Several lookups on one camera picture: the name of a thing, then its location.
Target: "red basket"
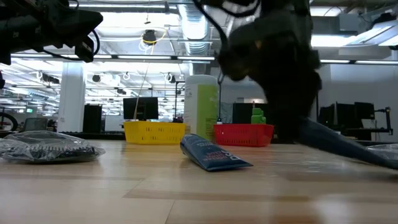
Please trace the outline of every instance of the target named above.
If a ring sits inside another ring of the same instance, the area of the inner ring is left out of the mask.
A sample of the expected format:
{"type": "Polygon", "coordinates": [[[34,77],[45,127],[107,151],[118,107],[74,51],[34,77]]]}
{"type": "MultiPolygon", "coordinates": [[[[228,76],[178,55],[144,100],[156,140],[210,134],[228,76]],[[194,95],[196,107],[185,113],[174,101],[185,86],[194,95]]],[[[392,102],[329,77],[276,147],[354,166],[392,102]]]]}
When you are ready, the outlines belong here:
{"type": "Polygon", "coordinates": [[[216,142],[224,146],[268,146],[274,127],[268,124],[215,124],[216,142]]]}

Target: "white bottle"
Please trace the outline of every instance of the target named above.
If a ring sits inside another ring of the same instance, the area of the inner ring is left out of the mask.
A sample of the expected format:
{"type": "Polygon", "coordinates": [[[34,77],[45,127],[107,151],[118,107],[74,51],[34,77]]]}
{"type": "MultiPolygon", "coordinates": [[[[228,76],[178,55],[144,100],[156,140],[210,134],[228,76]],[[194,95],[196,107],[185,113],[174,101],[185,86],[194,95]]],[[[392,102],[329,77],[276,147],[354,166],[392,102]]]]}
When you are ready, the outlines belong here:
{"type": "Polygon", "coordinates": [[[197,134],[209,141],[214,138],[217,122],[218,84],[215,77],[192,75],[185,80],[185,134],[197,134]]]}

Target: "yellow basket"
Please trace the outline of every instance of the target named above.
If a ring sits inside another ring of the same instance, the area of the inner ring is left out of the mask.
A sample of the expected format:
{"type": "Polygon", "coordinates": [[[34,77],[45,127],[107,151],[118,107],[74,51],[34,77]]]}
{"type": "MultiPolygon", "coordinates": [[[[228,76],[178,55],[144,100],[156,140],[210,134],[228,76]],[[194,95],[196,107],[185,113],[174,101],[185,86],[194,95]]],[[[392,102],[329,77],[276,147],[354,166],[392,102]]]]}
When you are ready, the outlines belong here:
{"type": "Polygon", "coordinates": [[[185,133],[185,124],[150,121],[126,121],[124,133],[128,143],[179,144],[185,133]]]}

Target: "green bottle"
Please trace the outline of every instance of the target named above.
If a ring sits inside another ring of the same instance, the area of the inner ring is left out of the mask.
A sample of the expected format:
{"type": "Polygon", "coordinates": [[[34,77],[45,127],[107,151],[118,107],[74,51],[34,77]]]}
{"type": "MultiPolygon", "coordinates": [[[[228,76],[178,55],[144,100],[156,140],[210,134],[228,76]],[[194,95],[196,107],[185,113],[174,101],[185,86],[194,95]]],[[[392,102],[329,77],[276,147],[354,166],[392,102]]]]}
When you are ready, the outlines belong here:
{"type": "Polygon", "coordinates": [[[264,112],[260,108],[253,108],[251,123],[252,124],[266,124],[266,117],[264,117],[264,112]]]}

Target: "wooden table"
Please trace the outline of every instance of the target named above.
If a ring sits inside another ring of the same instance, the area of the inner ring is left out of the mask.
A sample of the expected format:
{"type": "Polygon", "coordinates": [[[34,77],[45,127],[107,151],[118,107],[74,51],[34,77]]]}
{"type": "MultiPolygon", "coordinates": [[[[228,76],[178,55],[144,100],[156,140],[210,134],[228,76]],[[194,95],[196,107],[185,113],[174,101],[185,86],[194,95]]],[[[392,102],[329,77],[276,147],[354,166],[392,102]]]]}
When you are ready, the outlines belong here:
{"type": "Polygon", "coordinates": [[[93,162],[0,160],[0,223],[398,223],[395,171],[307,147],[225,147],[255,166],[209,173],[177,145],[93,144],[93,162]]]}

